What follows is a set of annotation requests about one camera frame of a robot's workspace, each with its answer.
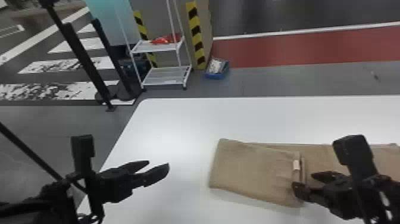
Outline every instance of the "black cable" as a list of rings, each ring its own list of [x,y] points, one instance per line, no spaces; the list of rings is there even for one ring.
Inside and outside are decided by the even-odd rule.
[[[82,186],[81,184],[79,184],[78,182],[74,181],[72,182],[72,184],[78,188],[79,190],[81,190],[82,192],[84,192],[85,194],[88,194],[88,192],[86,192],[86,188],[84,186]]]
[[[63,177],[58,174],[51,166],[49,166],[44,160],[42,160],[35,152],[33,152],[22,140],[20,140],[15,134],[13,134],[6,126],[0,122],[0,132],[15,146],[21,149],[29,158],[31,158],[37,165],[45,170],[54,179],[60,181]]]

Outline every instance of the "white floor marking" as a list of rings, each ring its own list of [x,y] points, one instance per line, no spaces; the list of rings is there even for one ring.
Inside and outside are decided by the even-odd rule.
[[[85,15],[88,12],[89,12],[89,9],[87,7],[84,7],[81,10],[79,10],[78,12],[76,12],[76,13],[68,16],[67,18],[63,19],[62,21],[64,23],[71,23],[71,22],[77,20],[78,18],[80,18],[81,16]],[[57,31],[58,31],[57,26],[53,25],[53,26],[41,31],[37,35],[32,36],[28,40],[20,43],[18,46],[16,46],[13,49],[7,51],[6,53],[0,55],[0,66],[3,65],[4,63],[6,63],[7,61],[15,58],[16,56],[20,55],[21,53],[23,53],[24,51],[28,50],[29,48],[35,46],[40,41],[42,41],[42,40],[48,38],[49,36],[53,35]]]
[[[1,28],[1,29],[0,29],[0,32],[4,32],[4,31],[10,30],[10,29],[15,29],[17,26],[18,26],[18,25],[13,25],[13,26],[9,26],[9,27],[6,27],[6,28]]]
[[[84,28],[80,29],[78,31],[78,33],[91,33],[91,32],[95,32],[95,28],[93,27],[92,23],[89,23],[88,25],[86,25]]]
[[[20,24],[0,29],[0,38],[5,38],[16,33],[25,31],[24,27]]]
[[[115,69],[109,56],[93,57],[93,64],[98,70]],[[22,69],[18,74],[37,74],[44,72],[75,71],[81,68],[78,59],[63,59],[54,61],[35,61]]]
[[[254,33],[245,35],[216,36],[214,37],[213,40],[226,41],[226,40],[243,39],[243,38],[263,38],[266,36],[297,35],[304,33],[324,33],[324,32],[345,31],[345,30],[362,30],[362,29],[373,29],[373,28],[382,28],[390,26],[400,26],[400,21],[388,22],[388,23],[349,25],[349,26],[333,26],[333,27],[315,28],[315,29],[289,30],[289,31],[268,32],[268,33]]]
[[[80,40],[83,47],[85,50],[96,50],[96,49],[104,49],[104,45],[101,42],[100,38],[87,38],[87,39],[81,39]],[[49,54],[53,53],[60,53],[60,52],[70,52],[72,49],[70,48],[69,44],[67,41],[61,42],[58,46],[53,48],[51,51],[49,51]]]
[[[116,85],[118,80],[105,81],[106,85]],[[1,84],[0,100],[36,101],[36,100],[94,100],[97,90],[92,82],[61,83],[20,83]],[[115,105],[132,105],[135,101],[111,101]]]

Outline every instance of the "white wire shelf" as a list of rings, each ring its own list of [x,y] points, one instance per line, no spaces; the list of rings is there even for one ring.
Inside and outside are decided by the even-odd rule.
[[[175,44],[175,43],[152,44],[152,43],[150,43],[150,41],[141,40],[131,50],[131,53],[138,54],[138,53],[149,53],[149,52],[176,51],[176,50],[180,49],[183,41],[185,41],[184,36],[182,36],[181,40],[177,44]]]
[[[191,69],[192,66],[152,68],[143,81],[143,85],[182,85],[186,83]]]

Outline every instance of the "red floor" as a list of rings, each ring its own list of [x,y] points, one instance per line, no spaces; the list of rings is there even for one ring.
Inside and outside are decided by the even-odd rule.
[[[232,67],[400,60],[400,27],[214,41]]]

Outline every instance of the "black tripod foot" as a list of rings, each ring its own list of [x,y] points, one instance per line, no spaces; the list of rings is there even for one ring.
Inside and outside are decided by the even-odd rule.
[[[142,93],[142,90],[138,85],[130,84],[130,89],[131,89],[130,92],[126,91],[126,88],[122,84],[122,82],[118,82],[117,98],[120,101],[130,101],[136,99]]]
[[[117,109],[116,105],[112,105],[112,107],[108,107],[107,110],[105,110],[106,112],[114,112]]]
[[[117,97],[118,86],[117,85],[110,85],[110,86],[107,86],[107,89],[110,92],[109,100],[115,99]],[[105,102],[105,100],[103,99],[103,97],[101,97],[99,92],[97,92],[95,94],[95,100],[99,104],[103,104],[103,102]]]

